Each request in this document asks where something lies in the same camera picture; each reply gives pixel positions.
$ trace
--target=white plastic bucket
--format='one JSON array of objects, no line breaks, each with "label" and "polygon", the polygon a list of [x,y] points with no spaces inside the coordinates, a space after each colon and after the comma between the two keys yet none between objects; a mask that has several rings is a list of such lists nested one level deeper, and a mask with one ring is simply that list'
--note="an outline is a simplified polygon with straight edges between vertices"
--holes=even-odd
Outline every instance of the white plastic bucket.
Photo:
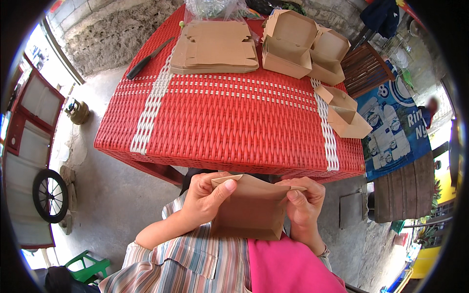
[{"label": "white plastic bucket", "polygon": [[54,146],[54,153],[56,159],[65,162],[68,160],[68,156],[70,155],[70,148],[63,143],[59,143],[58,146]]}]

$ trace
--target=striped shirt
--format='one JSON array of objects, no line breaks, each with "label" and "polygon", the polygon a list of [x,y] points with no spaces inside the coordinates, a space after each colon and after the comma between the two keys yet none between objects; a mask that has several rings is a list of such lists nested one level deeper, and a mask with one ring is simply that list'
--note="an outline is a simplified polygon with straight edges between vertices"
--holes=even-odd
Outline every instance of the striped shirt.
[{"label": "striped shirt", "polygon": [[[163,208],[166,219],[180,210],[186,193]],[[214,238],[210,223],[155,247],[127,246],[122,269],[99,284],[101,292],[251,292],[248,242]],[[327,256],[319,257],[331,270]]]}]

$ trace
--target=red woven table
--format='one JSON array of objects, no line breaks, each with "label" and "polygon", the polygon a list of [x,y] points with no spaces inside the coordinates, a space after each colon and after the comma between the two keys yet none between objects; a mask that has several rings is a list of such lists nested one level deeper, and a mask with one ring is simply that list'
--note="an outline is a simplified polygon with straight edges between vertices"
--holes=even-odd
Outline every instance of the red woven table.
[{"label": "red woven table", "polygon": [[[365,172],[359,139],[326,122],[318,81],[260,68],[245,74],[173,75],[169,60],[184,19],[176,10],[143,45],[119,82],[94,147],[174,184],[170,165],[310,176],[329,182]],[[248,21],[259,36],[262,21]],[[174,36],[133,81],[130,69]],[[257,55],[261,60],[261,46]],[[336,86],[345,91],[342,83]]]}]

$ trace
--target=black knife handle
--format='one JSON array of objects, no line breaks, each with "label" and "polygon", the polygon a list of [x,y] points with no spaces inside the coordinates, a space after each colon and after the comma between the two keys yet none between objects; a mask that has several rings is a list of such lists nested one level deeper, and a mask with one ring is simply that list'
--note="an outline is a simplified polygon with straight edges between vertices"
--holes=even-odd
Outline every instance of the black knife handle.
[{"label": "black knife handle", "polygon": [[151,56],[148,55],[145,58],[143,58],[139,63],[137,63],[137,65],[135,65],[134,68],[132,68],[129,71],[129,73],[127,73],[127,75],[126,75],[127,79],[128,80],[134,79],[135,76],[140,72],[140,70],[142,70],[145,67],[145,65],[148,64],[150,59],[151,59]]}]

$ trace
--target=kraft paper box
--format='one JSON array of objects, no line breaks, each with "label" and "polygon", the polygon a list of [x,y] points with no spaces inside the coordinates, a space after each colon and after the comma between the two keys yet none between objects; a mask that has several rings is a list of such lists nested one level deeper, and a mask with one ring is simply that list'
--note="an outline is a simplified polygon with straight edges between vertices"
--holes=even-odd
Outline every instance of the kraft paper box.
[{"label": "kraft paper box", "polygon": [[275,9],[264,28],[262,67],[302,78],[311,71],[309,50],[318,24],[293,10]]},{"label": "kraft paper box", "polygon": [[212,179],[212,187],[228,179],[236,180],[238,186],[221,204],[212,221],[211,236],[280,240],[287,191],[306,188],[278,186],[247,174]]},{"label": "kraft paper box", "polygon": [[350,48],[348,39],[338,32],[324,27],[319,28],[318,37],[310,49],[312,60],[309,77],[329,85],[337,85],[345,80],[340,66]]},{"label": "kraft paper box", "polygon": [[356,111],[358,103],[345,92],[324,85],[314,91],[329,105],[327,122],[342,138],[365,138],[373,129]]},{"label": "kraft paper box", "polygon": [[245,73],[257,68],[251,32],[247,24],[237,21],[190,22],[182,29],[170,60],[173,74]]}]

